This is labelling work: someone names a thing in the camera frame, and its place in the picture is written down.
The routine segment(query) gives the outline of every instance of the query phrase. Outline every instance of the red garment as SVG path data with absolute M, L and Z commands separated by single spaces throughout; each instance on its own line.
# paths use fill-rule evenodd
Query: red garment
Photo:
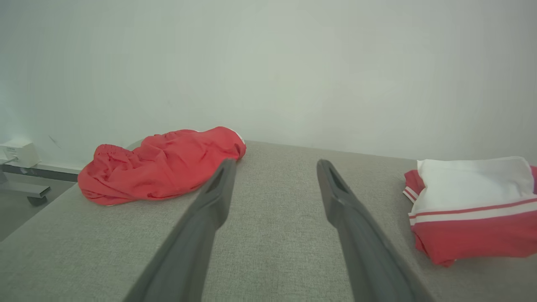
M 537 194 L 537 167 L 531 167 Z M 405 173 L 403 193 L 415 202 L 425 188 L 418 170 Z M 537 199 L 410 215 L 416 249 L 434 264 L 451 266 L 470 257 L 528 257 L 537 253 Z
M 196 190 L 224 159 L 239 160 L 245 152 L 242 139 L 225 127 L 148 136 L 133 151 L 100 145 L 78 175 L 78 186 L 101 205 L 173 198 Z

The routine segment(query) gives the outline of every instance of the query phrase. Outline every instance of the crumpled red fabric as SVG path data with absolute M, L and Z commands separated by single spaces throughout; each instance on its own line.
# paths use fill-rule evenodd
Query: crumpled red fabric
M 196 190 L 224 159 L 239 160 L 245 152 L 240 136 L 225 127 L 149 136 L 133 151 L 100 145 L 78 186 L 100 205 L 173 198 Z

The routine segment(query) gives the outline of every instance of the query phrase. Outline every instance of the black caster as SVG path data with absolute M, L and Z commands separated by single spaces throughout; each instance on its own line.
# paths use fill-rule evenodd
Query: black caster
M 39 198 L 39 197 L 30 197 L 30 196 L 28 196 L 28 201 L 33 206 L 40 206 L 40 205 L 43 205 L 43 204 L 47 203 L 47 197 L 43 196 L 43 197 Z

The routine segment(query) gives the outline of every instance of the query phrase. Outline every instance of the white fabric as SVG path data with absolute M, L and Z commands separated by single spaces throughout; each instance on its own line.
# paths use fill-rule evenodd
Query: white fabric
M 522 157 L 478 161 L 418 161 L 425 189 L 410 215 L 503 205 L 537 198 Z

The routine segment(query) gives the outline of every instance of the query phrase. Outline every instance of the white electrical box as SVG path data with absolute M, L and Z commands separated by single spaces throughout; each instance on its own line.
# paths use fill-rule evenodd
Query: white electrical box
M 17 158 L 8 164 L 16 167 L 31 168 L 40 162 L 34 144 L 25 139 L 14 139 L 0 145 L 8 160 Z

